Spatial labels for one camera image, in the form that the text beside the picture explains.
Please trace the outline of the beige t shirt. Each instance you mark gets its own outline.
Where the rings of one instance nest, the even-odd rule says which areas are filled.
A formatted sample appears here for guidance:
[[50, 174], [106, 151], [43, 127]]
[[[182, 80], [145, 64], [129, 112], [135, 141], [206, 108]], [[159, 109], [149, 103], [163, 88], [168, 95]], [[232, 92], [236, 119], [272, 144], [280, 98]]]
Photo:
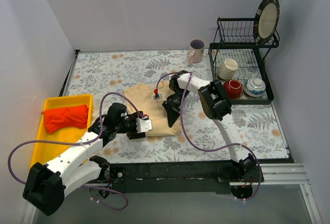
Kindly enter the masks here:
[[158, 92], [162, 98], [154, 99], [156, 84], [138, 84], [124, 90], [127, 97], [139, 111], [149, 116], [152, 121], [152, 130], [146, 133], [147, 137], [157, 136], [178, 136], [182, 132], [181, 123], [177, 120], [172, 127], [168, 125], [167, 113], [162, 106], [164, 99], [174, 92], [169, 88], [168, 81], [161, 81], [158, 85]]

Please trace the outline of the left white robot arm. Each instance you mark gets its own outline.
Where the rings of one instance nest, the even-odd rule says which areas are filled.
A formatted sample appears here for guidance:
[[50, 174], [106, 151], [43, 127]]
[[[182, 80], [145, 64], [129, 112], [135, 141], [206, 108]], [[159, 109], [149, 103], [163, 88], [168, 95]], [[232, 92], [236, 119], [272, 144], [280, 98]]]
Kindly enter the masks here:
[[103, 183], [109, 179], [110, 164], [95, 155], [97, 151], [117, 134], [138, 139], [151, 130], [148, 115], [129, 114], [124, 104], [113, 103], [78, 142], [45, 164], [37, 162], [30, 168], [23, 198], [46, 216], [54, 214], [72, 191], [93, 180]]

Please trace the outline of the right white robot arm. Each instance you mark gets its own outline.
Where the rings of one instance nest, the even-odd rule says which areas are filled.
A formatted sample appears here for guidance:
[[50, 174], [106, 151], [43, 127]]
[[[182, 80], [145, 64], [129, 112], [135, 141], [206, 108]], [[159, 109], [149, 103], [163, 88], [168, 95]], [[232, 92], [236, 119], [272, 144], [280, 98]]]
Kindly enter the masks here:
[[218, 80], [206, 81], [193, 77], [192, 73], [188, 71], [170, 73], [169, 75], [171, 76], [169, 88], [174, 93], [162, 103], [167, 113], [169, 127], [172, 127], [177, 119], [183, 118], [182, 109], [188, 94], [198, 95], [204, 114], [215, 123], [225, 145], [214, 149], [199, 148], [189, 139], [185, 127], [182, 125], [186, 139], [195, 149], [203, 152], [215, 152], [228, 148], [234, 177], [242, 182], [251, 178], [258, 162], [254, 153], [239, 143], [240, 136], [232, 116], [232, 102], [222, 83]]

